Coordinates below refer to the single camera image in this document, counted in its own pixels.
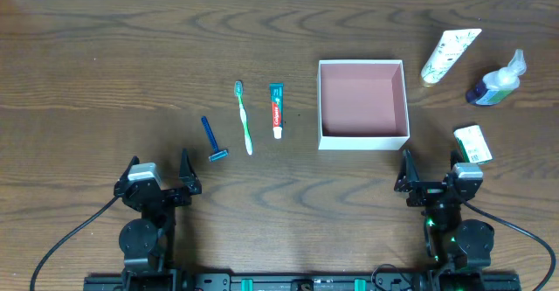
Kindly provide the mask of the green white toothbrush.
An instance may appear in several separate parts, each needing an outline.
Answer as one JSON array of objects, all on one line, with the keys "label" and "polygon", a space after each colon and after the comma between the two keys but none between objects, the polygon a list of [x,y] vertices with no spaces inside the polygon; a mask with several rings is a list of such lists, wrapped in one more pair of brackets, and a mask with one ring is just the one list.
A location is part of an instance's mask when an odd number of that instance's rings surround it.
[{"label": "green white toothbrush", "polygon": [[243,125],[243,130],[244,130],[244,138],[245,138],[245,149],[246,152],[249,156],[251,156],[253,154],[253,146],[252,146],[252,138],[250,135],[250,130],[249,130],[249,126],[248,126],[248,118],[247,118],[247,114],[245,111],[245,106],[244,106],[244,102],[243,102],[243,84],[241,80],[237,80],[235,82],[235,87],[234,87],[234,92],[236,97],[238,98],[238,107],[239,107],[239,117],[241,120],[241,123]]}]

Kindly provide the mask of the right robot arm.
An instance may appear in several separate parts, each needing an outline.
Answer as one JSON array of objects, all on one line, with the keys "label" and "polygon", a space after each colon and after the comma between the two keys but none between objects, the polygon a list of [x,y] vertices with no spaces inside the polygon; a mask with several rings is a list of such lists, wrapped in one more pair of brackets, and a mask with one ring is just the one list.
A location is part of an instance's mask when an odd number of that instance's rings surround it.
[{"label": "right robot arm", "polygon": [[491,264],[494,229],[478,219],[464,220],[461,207],[474,198],[483,182],[476,163],[451,153],[451,171],[442,181],[422,180],[411,152],[403,151],[394,191],[406,193],[409,207],[421,207],[427,254],[434,267],[411,276],[413,290],[483,290],[481,270]]}]

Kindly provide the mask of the white floral lotion tube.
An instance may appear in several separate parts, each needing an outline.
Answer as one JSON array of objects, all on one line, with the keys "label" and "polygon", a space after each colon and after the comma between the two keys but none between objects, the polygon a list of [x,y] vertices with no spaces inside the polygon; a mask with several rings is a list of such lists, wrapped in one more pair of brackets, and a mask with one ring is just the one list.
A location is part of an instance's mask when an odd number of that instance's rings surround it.
[{"label": "white floral lotion tube", "polygon": [[421,70],[423,85],[432,87],[439,83],[481,32],[479,28],[444,31]]}]

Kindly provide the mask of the Colgate toothpaste tube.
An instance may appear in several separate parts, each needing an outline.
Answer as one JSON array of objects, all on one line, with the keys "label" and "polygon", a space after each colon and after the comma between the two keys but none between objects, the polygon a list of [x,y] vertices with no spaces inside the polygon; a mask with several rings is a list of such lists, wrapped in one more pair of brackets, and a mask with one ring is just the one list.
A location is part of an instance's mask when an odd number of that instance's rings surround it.
[{"label": "Colgate toothpaste tube", "polygon": [[270,85],[272,111],[273,111],[273,136],[275,139],[282,138],[283,131],[283,90],[282,83]]}]

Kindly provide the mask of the green white soap box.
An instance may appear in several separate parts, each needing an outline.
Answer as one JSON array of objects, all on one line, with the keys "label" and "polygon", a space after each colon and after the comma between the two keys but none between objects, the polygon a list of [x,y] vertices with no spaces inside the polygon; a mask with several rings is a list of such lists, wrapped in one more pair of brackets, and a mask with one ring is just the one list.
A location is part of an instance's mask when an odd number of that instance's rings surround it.
[{"label": "green white soap box", "polygon": [[466,162],[483,164],[493,160],[479,125],[458,128],[453,134]]}]

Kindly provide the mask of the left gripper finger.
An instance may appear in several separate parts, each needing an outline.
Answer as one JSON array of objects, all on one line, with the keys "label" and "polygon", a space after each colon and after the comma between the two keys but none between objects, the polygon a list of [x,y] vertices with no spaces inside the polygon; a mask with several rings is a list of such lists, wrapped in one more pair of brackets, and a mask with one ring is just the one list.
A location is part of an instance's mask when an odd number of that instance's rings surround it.
[{"label": "left gripper finger", "polygon": [[129,171],[132,169],[134,165],[138,164],[139,162],[140,162],[139,158],[137,156],[133,156],[127,168],[124,170],[121,177],[119,178],[119,181],[126,182],[128,180]]},{"label": "left gripper finger", "polygon": [[202,193],[202,184],[190,164],[187,149],[182,150],[179,179],[190,195],[199,195]]}]

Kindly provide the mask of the clear pump bottle blue liquid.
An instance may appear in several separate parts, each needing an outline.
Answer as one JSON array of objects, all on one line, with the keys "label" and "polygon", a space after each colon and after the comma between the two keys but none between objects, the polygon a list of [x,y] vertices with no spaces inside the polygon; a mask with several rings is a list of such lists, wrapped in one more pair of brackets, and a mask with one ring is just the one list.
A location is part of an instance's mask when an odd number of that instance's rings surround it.
[{"label": "clear pump bottle blue liquid", "polygon": [[486,74],[466,93],[466,101],[475,106],[493,106],[503,101],[520,85],[520,76],[527,70],[522,49],[517,49],[507,64]]}]

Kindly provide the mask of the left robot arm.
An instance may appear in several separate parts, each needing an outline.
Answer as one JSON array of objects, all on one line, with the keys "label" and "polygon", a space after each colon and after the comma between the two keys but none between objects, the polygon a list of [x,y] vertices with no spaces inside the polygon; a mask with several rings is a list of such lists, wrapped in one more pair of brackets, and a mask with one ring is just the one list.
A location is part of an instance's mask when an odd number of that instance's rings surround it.
[{"label": "left robot arm", "polygon": [[193,279],[175,266],[176,208],[188,206],[202,192],[188,152],[182,151],[179,167],[182,185],[163,189],[155,163],[141,163],[134,156],[114,186],[114,195],[141,216],[128,222],[119,235],[124,254],[124,290],[193,290]]}]

